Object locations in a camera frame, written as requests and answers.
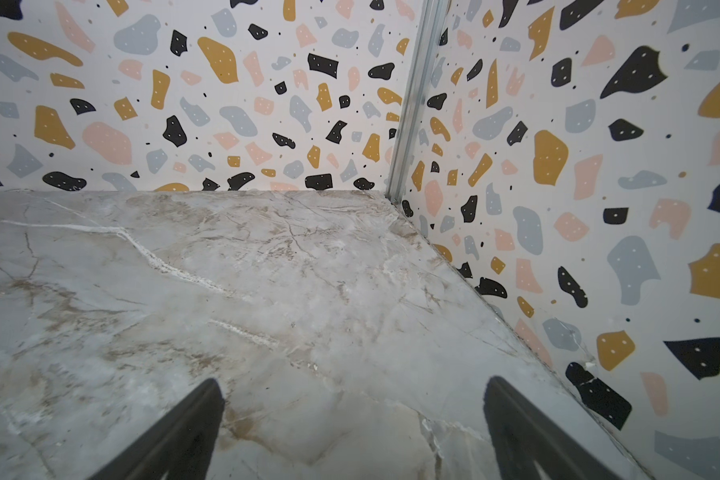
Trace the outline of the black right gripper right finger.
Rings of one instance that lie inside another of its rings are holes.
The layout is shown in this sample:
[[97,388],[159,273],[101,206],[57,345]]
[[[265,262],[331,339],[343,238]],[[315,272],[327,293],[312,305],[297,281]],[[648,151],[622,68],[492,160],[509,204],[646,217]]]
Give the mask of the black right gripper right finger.
[[483,413],[503,479],[618,477],[500,376],[486,385]]

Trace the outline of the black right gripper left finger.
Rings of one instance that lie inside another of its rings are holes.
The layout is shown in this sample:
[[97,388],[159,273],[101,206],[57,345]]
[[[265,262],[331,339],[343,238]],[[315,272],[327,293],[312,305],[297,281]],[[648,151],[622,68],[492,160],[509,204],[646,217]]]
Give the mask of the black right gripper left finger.
[[208,378],[117,457],[94,479],[204,479],[210,467],[225,401]]

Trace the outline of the right corner aluminium post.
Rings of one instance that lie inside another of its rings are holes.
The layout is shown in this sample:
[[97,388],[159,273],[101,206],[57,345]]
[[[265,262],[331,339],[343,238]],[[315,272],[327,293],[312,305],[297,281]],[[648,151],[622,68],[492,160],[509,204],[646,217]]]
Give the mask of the right corner aluminium post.
[[436,50],[446,22],[449,1],[424,1],[417,36],[413,43],[410,70],[395,138],[386,197],[394,205],[402,202],[407,170],[426,103],[427,84],[433,70]]

